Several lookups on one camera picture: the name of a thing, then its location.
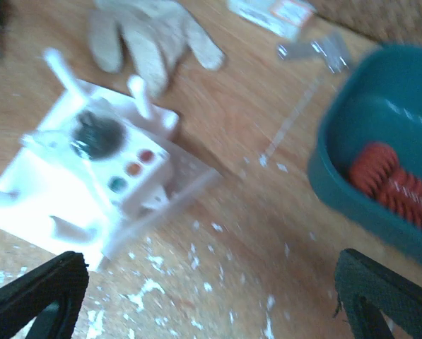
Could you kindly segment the large red spring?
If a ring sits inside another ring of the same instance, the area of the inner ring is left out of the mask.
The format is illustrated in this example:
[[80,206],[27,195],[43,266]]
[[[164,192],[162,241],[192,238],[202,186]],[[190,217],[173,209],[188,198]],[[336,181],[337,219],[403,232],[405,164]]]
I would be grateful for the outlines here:
[[407,172],[386,143],[370,143],[353,161],[348,178],[366,196],[422,230],[422,179]]

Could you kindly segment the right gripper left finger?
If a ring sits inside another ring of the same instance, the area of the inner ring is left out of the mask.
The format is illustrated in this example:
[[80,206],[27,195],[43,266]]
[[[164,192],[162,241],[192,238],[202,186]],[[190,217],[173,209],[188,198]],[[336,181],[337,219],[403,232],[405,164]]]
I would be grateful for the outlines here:
[[66,251],[0,288],[0,338],[71,338],[89,283],[82,253]]

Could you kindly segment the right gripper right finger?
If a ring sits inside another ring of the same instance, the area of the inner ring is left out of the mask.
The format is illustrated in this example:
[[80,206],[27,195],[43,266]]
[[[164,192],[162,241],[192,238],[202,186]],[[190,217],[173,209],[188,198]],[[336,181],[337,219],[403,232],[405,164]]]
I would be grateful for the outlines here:
[[355,338],[393,338],[385,317],[422,338],[422,287],[355,249],[340,252],[334,271],[337,306]]

